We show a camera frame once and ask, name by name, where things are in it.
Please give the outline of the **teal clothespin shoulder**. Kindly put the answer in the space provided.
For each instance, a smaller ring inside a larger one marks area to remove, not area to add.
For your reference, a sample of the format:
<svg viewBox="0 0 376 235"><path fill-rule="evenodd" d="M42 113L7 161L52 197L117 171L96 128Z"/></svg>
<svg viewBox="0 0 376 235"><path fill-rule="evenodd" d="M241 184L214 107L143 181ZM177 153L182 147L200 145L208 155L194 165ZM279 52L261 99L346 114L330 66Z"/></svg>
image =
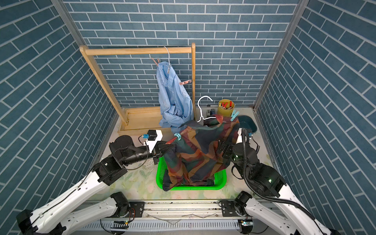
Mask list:
<svg viewBox="0 0 376 235"><path fill-rule="evenodd" d="M175 133L174 136L176 138L176 141L180 141L182 139L182 136L180 133Z"/></svg>
<svg viewBox="0 0 376 235"><path fill-rule="evenodd" d="M239 115L239 111L237 110L233 110L232 114L231 114L231 121L234 121L235 118Z"/></svg>

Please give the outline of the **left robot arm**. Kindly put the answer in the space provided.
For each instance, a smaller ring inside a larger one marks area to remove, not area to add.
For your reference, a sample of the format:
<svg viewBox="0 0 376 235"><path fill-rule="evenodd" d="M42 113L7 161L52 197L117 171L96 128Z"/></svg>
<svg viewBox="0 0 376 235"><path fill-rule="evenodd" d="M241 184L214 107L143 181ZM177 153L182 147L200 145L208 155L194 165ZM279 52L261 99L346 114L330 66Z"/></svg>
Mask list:
<svg viewBox="0 0 376 235"><path fill-rule="evenodd" d="M160 130L150 130L145 143L134 146L130 136L123 135L109 144L111 154L95 164L77 184L35 210L17 215L18 227L24 235L70 235L82 227L110 216L125 216L130 203L122 192L84 209L77 208L91 196L110 187L130 171L129 165L159 158L175 147L162 141Z"/></svg>

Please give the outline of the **plaid long-sleeve shirt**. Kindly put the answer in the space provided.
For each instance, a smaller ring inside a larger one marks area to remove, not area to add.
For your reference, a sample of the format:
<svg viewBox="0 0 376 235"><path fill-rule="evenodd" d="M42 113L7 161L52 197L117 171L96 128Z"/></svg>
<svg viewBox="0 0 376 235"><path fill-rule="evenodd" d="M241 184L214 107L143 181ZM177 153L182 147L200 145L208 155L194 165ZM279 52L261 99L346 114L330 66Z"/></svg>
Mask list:
<svg viewBox="0 0 376 235"><path fill-rule="evenodd" d="M230 117L221 115L214 115L203 124L189 121L187 127L180 132L182 139L170 141L171 144L176 144L176 148L164 155L166 170L162 189L167 192L179 186L214 186L214 175L229 166L216 153L218 140L235 144L239 128L238 118L231 121Z"/></svg>

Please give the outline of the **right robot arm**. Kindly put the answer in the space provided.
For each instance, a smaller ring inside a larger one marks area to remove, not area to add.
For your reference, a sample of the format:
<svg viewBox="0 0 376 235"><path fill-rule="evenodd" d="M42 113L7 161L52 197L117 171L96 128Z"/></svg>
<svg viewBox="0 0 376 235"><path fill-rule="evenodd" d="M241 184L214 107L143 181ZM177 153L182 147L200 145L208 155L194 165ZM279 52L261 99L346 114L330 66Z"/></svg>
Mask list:
<svg viewBox="0 0 376 235"><path fill-rule="evenodd" d="M222 215L245 218L240 228L248 234L247 222L257 219L280 235L337 235L320 223L295 196L283 176L258 159L258 149L249 146L252 134L238 131L235 144L220 141L218 150L234 164L250 193L242 191L232 201L221 201Z"/></svg>

